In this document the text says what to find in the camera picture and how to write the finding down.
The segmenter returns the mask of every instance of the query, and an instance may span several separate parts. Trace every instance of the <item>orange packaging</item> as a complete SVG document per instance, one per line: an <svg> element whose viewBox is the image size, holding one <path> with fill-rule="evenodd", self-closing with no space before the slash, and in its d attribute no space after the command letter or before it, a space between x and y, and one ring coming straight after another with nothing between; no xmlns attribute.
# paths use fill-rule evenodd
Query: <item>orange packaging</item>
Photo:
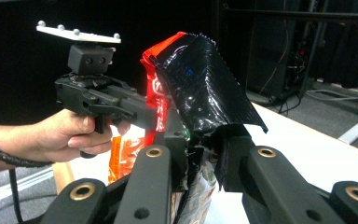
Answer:
<svg viewBox="0 0 358 224"><path fill-rule="evenodd" d="M146 105L157 110L157 126L156 130L149 133L147 136L147 144L153 143L154 132L165 132L165 125L167 122L168 108L170 102L165 96L165 92L162 89L161 83L156 76L156 67L150 61L150 57L157 57L163 50L171 45L176 40L180 39L185 32L178 32L176 35L161 41L155 46L144 51L141 59L141 63L144 65L147 74L147 93L146 93Z"/></svg>
<svg viewBox="0 0 358 224"><path fill-rule="evenodd" d="M136 157L145 147L145 130L131 125L130 130L112 138L112 150L109 161L108 184L111 184L132 171Z"/></svg>

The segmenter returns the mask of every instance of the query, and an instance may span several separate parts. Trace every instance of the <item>red bag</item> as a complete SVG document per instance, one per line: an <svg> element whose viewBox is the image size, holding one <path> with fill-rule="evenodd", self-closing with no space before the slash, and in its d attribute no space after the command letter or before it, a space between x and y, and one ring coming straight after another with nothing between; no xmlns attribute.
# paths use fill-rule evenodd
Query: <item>red bag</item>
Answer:
<svg viewBox="0 0 358 224"><path fill-rule="evenodd" d="M155 132L164 132L167 122L167 113L169 107L169 100L167 99L164 90L161 88L161 83L156 76L156 69L153 63L150 61L150 56L157 57L163 50L165 50L171 43L177 39L186 35L184 32L179 32L176 35L156 44L152 48L146 50L143 53L141 63L144 65L147 73L147 94L146 104L157 110L157 127ZM145 134L145 144L153 144L155 132Z"/></svg>

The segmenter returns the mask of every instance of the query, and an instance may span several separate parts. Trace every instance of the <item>bolt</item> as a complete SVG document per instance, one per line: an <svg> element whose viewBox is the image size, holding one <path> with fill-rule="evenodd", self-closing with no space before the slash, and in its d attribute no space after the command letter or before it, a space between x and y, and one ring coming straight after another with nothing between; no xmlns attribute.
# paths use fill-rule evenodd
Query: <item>bolt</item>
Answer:
<svg viewBox="0 0 358 224"><path fill-rule="evenodd" d="M86 59L86 64L92 64L92 59L91 58Z"/></svg>

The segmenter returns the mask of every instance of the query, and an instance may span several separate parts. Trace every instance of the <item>table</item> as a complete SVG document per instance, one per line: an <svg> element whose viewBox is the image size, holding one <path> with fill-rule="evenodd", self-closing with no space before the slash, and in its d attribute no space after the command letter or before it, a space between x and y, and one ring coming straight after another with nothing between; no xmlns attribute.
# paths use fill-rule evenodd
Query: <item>table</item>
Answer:
<svg viewBox="0 0 358 224"><path fill-rule="evenodd" d="M358 182L358 148L326 134L254 105L268 126L268 133L254 125L245 125L257 146L274 147L297 168L312 185L330 192L338 181ZM83 177L107 182L109 153L91 160L76 159L53 165L57 190ZM215 192L206 223L248 223L241 205L241 194Z"/></svg>

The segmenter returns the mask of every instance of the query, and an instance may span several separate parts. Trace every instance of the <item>black background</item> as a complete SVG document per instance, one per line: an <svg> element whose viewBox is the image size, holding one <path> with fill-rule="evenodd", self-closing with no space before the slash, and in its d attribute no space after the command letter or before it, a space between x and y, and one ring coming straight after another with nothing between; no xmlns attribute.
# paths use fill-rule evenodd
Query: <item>black background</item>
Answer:
<svg viewBox="0 0 358 224"><path fill-rule="evenodd" d="M142 53L179 31L210 35L211 4L202 1L15 1L0 3L0 123L37 122L59 110L54 81L70 72L71 40L36 31L49 27L97 35L119 33L106 75L145 94Z"/></svg>

